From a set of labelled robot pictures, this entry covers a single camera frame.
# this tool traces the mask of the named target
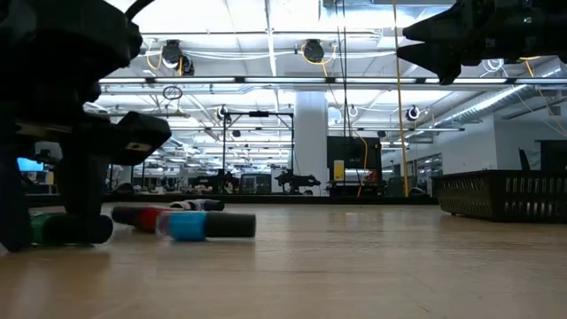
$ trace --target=computer monitor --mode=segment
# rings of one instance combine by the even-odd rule
[[[42,172],[43,163],[38,163],[35,160],[18,158],[18,167],[20,172]]]

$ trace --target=wall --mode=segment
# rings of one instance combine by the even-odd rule
[[[444,132],[435,136],[433,144],[411,144],[407,161],[441,154],[443,174],[470,172],[482,169],[496,169],[496,145],[493,116],[479,124],[464,125],[464,132]],[[387,154],[382,165],[389,167],[401,162],[401,152]]]
[[[564,128],[567,128],[565,118],[557,118]],[[539,111],[516,120],[496,121],[494,123],[495,139],[498,155],[498,169],[520,169],[520,158],[518,149],[526,150],[528,158],[530,154],[539,156],[540,143],[542,140],[565,140],[565,136],[550,128],[557,129],[555,119],[551,118],[545,111]]]

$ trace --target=fluorescent light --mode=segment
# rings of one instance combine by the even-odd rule
[[[104,78],[98,80],[99,84],[136,84],[145,83],[145,78]]]
[[[156,83],[233,83],[233,77],[165,77],[156,78]]]
[[[420,128],[420,132],[460,132],[460,131],[464,131],[464,128]]]
[[[143,70],[143,72],[144,72],[144,73],[147,73],[147,74],[149,74],[149,75],[151,75],[151,76],[153,76],[153,77],[156,77],[156,76],[157,76],[154,72],[152,72],[151,70],[148,70],[148,69]]]
[[[343,83],[343,79],[337,78],[337,83]],[[415,78],[401,78],[401,83],[415,83]],[[375,84],[396,84],[398,78],[346,78],[346,83],[375,83]]]
[[[567,84],[567,79],[560,79],[560,78],[547,78],[547,79],[517,79],[517,84]]]
[[[508,79],[502,78],[467,78],[467,79],[454,79],[454,84],[503,84]]]
[[[502,78],[461,78],[461,79],[454,79],[453,84],[503,84],[508,79]],[[438,84],[439,79],[429,78],[425,79],[425,83],[427,84]]]
[[[325,78],[314,77],[246,77],[247,83],[325,83]]]

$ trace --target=pillar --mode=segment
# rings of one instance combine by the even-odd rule
[[[293,170],[296,175],[313,175],[327,187],[327,133],[328,104],[324,92],[297,92],[295,109],[295,157]],[[319,188],[311,189],[315,196]]]

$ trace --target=black basket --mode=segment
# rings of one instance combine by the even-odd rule
[[[494,222],[567,222],[567,173],[486,170],[433,177],[444,211]]]

